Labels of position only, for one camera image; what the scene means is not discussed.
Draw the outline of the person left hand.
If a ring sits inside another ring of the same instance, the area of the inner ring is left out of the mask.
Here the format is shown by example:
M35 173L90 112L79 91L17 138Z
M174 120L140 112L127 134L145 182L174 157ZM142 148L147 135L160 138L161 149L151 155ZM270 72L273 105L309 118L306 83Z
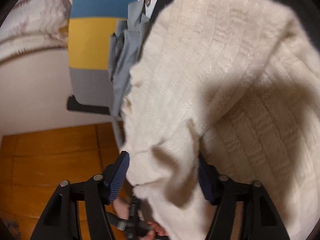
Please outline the person left hand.
M117 198L112 206L117 214L117 216L121 219L128 220L130 214L130 205L122 198ZM147 233L147 235L143 238L143 240L154 240L156 235L158 236L168 236L167 231L160 224L154 221L145 221L152 229Z

